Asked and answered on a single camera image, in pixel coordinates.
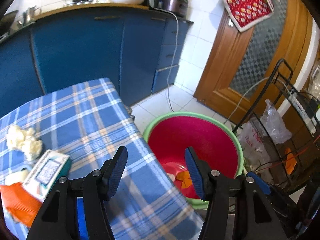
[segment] orange paper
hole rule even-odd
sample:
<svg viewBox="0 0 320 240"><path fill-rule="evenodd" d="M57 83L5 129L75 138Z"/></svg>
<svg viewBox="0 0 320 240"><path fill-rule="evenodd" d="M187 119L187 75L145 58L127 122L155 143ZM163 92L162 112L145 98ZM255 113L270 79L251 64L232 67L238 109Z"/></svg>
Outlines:
<svg viewBox="0 0 320 240"><path fill-rule="evenodd" d="M284 152L287 155L287 161L285 162L285 170L288 175L290 175L294 171L294 167L297 164L297 160L293 157L293 154L289 152L291 152L290 148L287 148Z"/></svg>
<svg viewBox="0 0 320 240"><path fill-rule="evenodd" d="M188 171L179 172L176 180L182 180L181 188L188 188L192 185L192 180Z"/></svg>
<svg viewBox="0 0 320 240"><path fill-rule="evenodd" d="M10 215L27 227L31 227L41 202L25 191L21 182L10 186L0 185L0 191L2 202Z"/></svg>

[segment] bucket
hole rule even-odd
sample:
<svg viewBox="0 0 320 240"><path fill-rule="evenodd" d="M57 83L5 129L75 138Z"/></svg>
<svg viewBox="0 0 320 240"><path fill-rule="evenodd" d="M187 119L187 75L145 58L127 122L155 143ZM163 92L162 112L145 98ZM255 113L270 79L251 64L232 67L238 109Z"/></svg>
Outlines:
<svg viewBox="0 0 320 240"><path fill-rule="evenodd" d="M193 147L199 159L210 168L229 178L243 171L243 152L237 137L225 125L213 118L190 112L174 112L152 121L143 138L167 173L176 176L186 171L185 149ZM193 185L181 189L181 181L174 184L194 209L207 209L209 201L197 196Z"/></svg>

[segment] silver bolt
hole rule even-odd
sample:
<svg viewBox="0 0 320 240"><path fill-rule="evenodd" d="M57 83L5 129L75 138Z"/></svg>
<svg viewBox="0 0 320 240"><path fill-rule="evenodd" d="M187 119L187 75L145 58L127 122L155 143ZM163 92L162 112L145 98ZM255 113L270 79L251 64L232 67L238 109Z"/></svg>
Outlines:
<svg viewBox="0 0 320 240"><path fill-rule="evenodd" d="M215 176L215 177L218 177L220 175L220 172L217 171L217 170L213 170L213 171L211 171L211 175Z"/></svg>
<svg viewBox="0 0 320 240"><path fill-rule="evenodd" d="M65 183L67 181L67 177L61 177L59 178L60 183Z"/></svg>
<svg viewBox="0 0 320 240"><path fill-rule="evenodd" d="M254 179L253 179L253 177L246 177L245 178L245 180L247 181L247 182L249 182L249 183L253 183L254 182Z"/></svg>
<svg viewBox="0 0 320 240"><path fill-rule="evenodd" d="M92 172L92 175L93 175L94 177L98 177L100 174L101 174L101 171L100 171L100 170L94 170L94 171Z"/></svg>

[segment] drawer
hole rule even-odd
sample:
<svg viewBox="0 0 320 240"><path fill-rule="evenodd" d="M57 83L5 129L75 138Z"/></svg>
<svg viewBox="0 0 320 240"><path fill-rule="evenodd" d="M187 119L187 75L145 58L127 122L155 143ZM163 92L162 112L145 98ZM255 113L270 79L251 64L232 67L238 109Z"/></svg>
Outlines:
<svg viewBox="0 0 320 240"><path fill-rule="evenodd" d="M157 69L171 66L174 49L175 49L175 45L163 45L161 47ZM177 65L179 63L181 53L182 53L182 45L178 45L176 55L174 57L173 65Z"/></svg>
<svg viewBox="0 0 320 240"><path fill-rule="evenodd" d="M183 44L187 35L189 24L179 21L178 44ZM167 19L164 29L163 45L176 44L177 22L175 19Z"/></svg>
<svg viewBox="0 0 320 240"><path fill-rule="evenodd" d="M170 77L169 77L169 85L172 85L176 79L177 73L179 70L179 65L175 65L171 69ZM152 85L152 93L159 92L160 90L166 88L167 78L169 75L170 67L159 69L156 71L155 78L153 80Z"/></svg>

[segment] blue tablecloth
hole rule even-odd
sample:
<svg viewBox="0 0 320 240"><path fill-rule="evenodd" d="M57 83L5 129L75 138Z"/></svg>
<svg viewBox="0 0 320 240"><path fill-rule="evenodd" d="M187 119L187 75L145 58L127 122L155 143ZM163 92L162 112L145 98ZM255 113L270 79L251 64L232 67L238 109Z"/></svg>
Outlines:
<svg viewBox="0 0 320 240"><path fill-rule="evenodd" d="M6 175L28 163L22 152L7 149L5 135L11 124L23 129L33 127L44 150L69 155L69 179L99 169L119 146L127 147L127 166L107 206L116 239L198 238L202 219L161 168L109 79L84 82L39 97L2 117L1 184ZM15 224L4 212L10 231L26 239L28 228Z"/></svg>

